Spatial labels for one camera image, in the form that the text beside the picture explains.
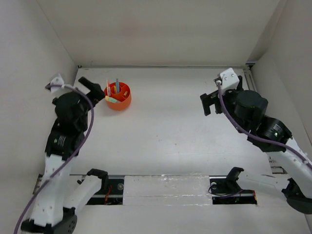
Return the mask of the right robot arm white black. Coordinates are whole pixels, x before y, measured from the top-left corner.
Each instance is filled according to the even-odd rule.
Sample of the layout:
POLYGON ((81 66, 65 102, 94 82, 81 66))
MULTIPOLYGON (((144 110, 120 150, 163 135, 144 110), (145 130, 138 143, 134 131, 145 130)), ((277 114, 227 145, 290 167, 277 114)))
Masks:
POLYGON ((244 190, 259 191, 287 202, 300 213, 312 213, 312 162, 299 149, 291 131, 276 118, 265 114, 268 101, 251 90, 231 89, 224 95, 218 91, 200 96, 204 114, 215 106, 239 133, 267 156, 278 162, 290 178, 257 175, 233 167, 220 182, 212 182, 209 190, 219 198, 229 198, 244 190))

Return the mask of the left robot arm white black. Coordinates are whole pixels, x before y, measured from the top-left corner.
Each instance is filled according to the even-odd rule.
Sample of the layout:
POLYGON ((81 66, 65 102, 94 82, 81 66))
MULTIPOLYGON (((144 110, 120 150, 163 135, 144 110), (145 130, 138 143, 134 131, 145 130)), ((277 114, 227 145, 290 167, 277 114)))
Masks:
POLYGON ((77 87, 54 78, 46 89, 50 92, 68 89, 53 99, 57 118, 45 147, 45 168, 41 183, 20 215, 14 233, 71 234, 78 212, 95 193, 107 191, 108 173, 91 169, 76 190, 66 197, 74 159, 87 140, 94 124, 94 107, 105 98, 101 86, 85 77, 78 80, 89 89, 87 94, 77 87))

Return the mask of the green capped marker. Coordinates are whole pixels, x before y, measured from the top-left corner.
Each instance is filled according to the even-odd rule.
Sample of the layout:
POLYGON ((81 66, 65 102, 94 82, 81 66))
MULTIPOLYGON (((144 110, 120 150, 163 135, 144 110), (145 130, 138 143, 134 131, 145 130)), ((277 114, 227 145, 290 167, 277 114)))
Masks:
POLYGON ((105 97, 105 100, 106 100, 107 102, 111 102, 111 103, 117 103, 117 102, 118 102, 117 99, 115 99, 115 98, 113 98, 113 97, 109 97, 109 96, 106 96, 106 97, 105 97))

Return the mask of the blue pen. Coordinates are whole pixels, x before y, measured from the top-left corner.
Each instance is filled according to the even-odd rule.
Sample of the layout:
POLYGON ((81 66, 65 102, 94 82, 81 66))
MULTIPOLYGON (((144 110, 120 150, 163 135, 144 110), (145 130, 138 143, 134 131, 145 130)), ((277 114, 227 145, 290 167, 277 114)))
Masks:
POLYGON ((118 78, 116 79, 116 94, 120 92, 120 84, 118 78))

